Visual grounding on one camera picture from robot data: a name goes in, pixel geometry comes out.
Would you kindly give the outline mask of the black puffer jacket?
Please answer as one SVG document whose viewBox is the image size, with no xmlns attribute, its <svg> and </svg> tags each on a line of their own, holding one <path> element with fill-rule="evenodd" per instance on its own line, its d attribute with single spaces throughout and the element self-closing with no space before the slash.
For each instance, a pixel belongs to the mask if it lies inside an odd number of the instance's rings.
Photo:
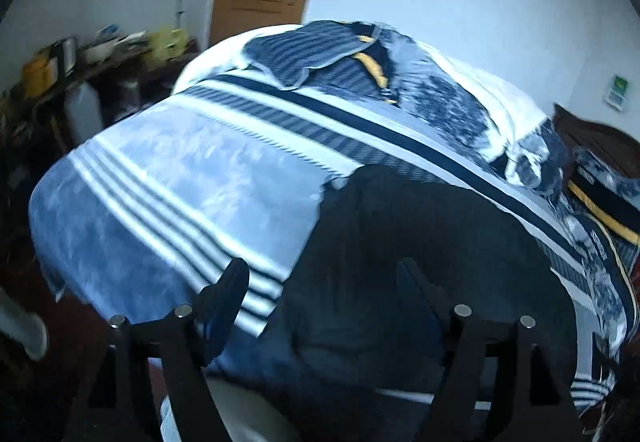
<svg viewBox="0 0 640 442">
<path fill-rule="evenodd" d="M 532 317 L 573 378 L 573 301 L 523 225 L 473 191 L 366 165 L 323 188 L 267 337 L 323 379 L 427 391 L 458 304 L 499 323 Z"/>
</svg>

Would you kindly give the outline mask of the blue striped bed blanket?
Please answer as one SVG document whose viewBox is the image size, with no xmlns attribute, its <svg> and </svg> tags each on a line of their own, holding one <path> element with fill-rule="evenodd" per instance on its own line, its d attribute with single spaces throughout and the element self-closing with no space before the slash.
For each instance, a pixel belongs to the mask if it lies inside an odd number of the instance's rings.
<svg viewBox="0 0 640 442">
<path fill-rule="evenodd" d="M 323 188 L 363 165 L 473 191 L 515 217 L 574 304 L 576 406 L 612 390 L 582 259 L 552 206 L 384 102 L 279 90 L 254 70 L 180 88 L 43 175 L 29 202 L 32 242 L 53 295 L 133 321 L 163 316 L 244 259 L 250 288 L 219 369 L 246 377 Z"/>
</svg>

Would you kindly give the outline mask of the person's jeans leg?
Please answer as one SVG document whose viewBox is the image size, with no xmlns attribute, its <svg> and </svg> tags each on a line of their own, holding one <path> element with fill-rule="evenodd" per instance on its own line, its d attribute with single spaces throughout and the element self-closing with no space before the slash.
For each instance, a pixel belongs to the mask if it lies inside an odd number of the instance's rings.
<svg viewBox="0 0 640 442">
<path fill-rule="evenodd" d="M 303 440 L 285 417 L 258 393 L 217 378 L 207 378 L 206 382 L 232 441 Z"/>
</svg>

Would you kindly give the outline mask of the flat navy yellow pillow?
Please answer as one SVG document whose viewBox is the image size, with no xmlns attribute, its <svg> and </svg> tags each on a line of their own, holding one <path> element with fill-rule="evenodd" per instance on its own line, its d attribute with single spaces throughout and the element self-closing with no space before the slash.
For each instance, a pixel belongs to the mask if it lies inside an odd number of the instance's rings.
<svg viewBox="0 0 640 442">
<path fill-rule="evenodd" d="M 611 358 L 637 333 L 639 306 L 613 237 L 590 214 L 568 213 L 561 219 L 570 244 L 580 255 L 601 325 L 600 347 Z"/>
</svg>

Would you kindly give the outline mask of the upright navy yellow pillow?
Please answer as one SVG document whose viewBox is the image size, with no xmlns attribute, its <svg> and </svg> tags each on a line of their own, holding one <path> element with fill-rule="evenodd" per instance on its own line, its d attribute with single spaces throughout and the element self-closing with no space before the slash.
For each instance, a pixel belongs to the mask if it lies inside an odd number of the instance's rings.
<svg viewBox="0 0 640 442">
<path fill-rule="evenodd" d="M 638 179 L 628 179 L 588 149 L 578 148 L 566 187 L 610 231 L 639 246 Z"/>
</svg>

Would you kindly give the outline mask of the translucent plastic jug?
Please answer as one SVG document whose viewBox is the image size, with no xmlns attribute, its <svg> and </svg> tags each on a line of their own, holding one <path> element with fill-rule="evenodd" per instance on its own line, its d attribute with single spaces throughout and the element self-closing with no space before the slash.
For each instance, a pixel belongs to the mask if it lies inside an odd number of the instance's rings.
<svg viewBox="0 0 640 442">
<path fill-rule="evenodd" d="M 104 129 L 99 94 L 87 82 L 67 92 L 65 114 L 75 145 L 92 139 Z"/>
</svg>

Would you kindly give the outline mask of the dark wooden side table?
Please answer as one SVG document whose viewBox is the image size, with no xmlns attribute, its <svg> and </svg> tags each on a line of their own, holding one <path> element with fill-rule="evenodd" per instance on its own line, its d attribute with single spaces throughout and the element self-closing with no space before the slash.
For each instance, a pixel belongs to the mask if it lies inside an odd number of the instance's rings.
<svg viewBox="0 0 640 442">
<path fill-rule="evenodd" d="M 116 53 L 99 64 L 82 64 L 68 78 L 31 98 L 16 84 L 1 94 L 1 159 L 61 157 L 84 139 L 80 128 L 89 116 L 74 117 L 72 104 L 80 91 L 96 92 L 96 112 L 103 128 L 115 123 L 128 110 L 168 94 L 186 64 L 198 55 L 190 42 L 186 53 L 159 61 L 149 50 L 134 48 Z"/>
</svg>

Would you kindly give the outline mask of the dark wooden headboard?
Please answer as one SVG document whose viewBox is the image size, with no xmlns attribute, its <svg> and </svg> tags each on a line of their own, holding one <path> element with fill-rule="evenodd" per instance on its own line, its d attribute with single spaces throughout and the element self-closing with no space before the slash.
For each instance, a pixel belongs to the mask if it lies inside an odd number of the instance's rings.
<svg viewBox="0 0 640 442">
<path fill-rule="evenodd" d="M 557 102 L 553 126 L 566 148 L 586 148 L 628 179 L 639 177 L 639 142 L 611 125 L 578 118 Z"/>
</svg>

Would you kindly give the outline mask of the blue white floral duvet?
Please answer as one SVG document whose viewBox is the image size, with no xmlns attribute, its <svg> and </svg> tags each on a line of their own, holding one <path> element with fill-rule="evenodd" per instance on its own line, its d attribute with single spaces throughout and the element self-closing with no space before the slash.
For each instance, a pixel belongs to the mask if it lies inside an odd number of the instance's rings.
<svg viewBox="0 0 640 442">
<path fill-rule="evenodd" d="M 353 24 L 352 55 L 385 102 L 439 131 L 508 183 L 556 197 L 570 154 L 533 98 L 509 82 L 391 27 Z"/>
</svg>

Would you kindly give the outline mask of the yellow plastic bag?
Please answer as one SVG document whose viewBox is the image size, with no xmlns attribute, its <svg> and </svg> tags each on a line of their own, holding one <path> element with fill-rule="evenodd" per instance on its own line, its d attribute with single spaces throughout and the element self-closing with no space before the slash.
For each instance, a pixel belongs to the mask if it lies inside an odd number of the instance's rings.
<svg viewBox="0 0 640 442">
<path fill-rule="evenodd" d="M 181 57 L 186 53 L 190 41 L 189 33 L 183 28 L 160 28 L 160 30 L 152 32 L 149 38 L 149 58 L 152 64 L 163 64 Z"/>
</svg>

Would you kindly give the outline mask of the white rice cooker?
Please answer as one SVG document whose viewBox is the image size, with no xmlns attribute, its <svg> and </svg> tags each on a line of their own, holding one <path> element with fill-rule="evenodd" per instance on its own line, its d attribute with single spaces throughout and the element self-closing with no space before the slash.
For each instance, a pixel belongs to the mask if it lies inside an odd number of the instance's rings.
<svg viewBox="0 0 640 442">
<path fill-rule="evenodd" d="M 89 45 L 83 52 L 82 58 L 86 64 L 99 64 L 117 53 L 128 52 L 134 46 L 146 45 L 149 42 L 148 32 L 137 32 L 123 38 L 109 38 L 100 43 Z"/>
</svg>

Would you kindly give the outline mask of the yellow container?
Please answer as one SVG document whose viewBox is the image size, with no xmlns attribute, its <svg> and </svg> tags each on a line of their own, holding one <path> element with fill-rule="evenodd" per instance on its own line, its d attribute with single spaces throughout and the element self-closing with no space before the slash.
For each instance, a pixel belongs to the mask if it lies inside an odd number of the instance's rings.
<svg viewBox="0 0 640 442">
<path fill-rule="evenodd" d="M 58 81 L 58 62 L 50 50 L 40 50 L 22 67 L 22 85 L 26 98 L 38 98 Z"/>
</svg>

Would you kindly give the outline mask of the black electric kettle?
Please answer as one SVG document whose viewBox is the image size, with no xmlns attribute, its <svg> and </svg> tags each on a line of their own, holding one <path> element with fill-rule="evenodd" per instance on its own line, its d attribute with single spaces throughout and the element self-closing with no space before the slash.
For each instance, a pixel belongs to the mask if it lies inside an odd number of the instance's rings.
<svg viewBox="0 0 640 442">
<path fill-rule="evenodd" d="M 78 38 L 75 35 L 61 38 L 53 45 L 54 56 L 58 60 L 58 74 L 69 76 L 76 67 Z"/>
</svg>

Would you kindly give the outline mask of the striped blue pillow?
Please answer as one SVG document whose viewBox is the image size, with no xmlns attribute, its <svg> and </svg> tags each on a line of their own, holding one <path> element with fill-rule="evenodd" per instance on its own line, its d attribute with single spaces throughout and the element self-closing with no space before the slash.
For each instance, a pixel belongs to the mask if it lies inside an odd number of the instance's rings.
<svg viewBox="0 0 640 442">
<path fill-rule="evenodd" d="M 314 87 L 344 98 L 397 102 L 390 81 L 395 66 L 377 24 L 317 20 L 295 30 L 258 36 L 243 48 L 250 67 L 282 90 Z"/>
</svg>

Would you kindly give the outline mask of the upright metal pole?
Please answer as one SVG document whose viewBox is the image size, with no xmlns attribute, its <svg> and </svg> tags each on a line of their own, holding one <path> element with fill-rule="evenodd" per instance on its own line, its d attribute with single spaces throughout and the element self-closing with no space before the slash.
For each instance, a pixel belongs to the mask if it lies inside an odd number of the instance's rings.
<svg viewBox="0 0 640 442">
<path fill-rule="evenodd" d="M 181 29 L 183 27 L 183 17 L 184 17 L 184 13 L 186 11 L 184 10 L 184 0 L 177 0 L 176 1 L 176 11 L 175 11 L 175 28 L 176 29 Z"/>
</svg>

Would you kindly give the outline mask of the wall thermostat panel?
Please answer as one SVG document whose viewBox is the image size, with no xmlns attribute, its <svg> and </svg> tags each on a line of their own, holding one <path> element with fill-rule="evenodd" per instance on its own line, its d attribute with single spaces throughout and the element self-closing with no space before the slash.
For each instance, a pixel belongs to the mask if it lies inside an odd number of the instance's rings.
<svg viewBox="0 0 640 442">
<path fill-rule="evenodd" d="M 626 104 L 628 86 L 627 79 L 622 76 L 613 76 L 608 91 L 604 96 L 605 104 L 621 113 Z"/>
</svg>

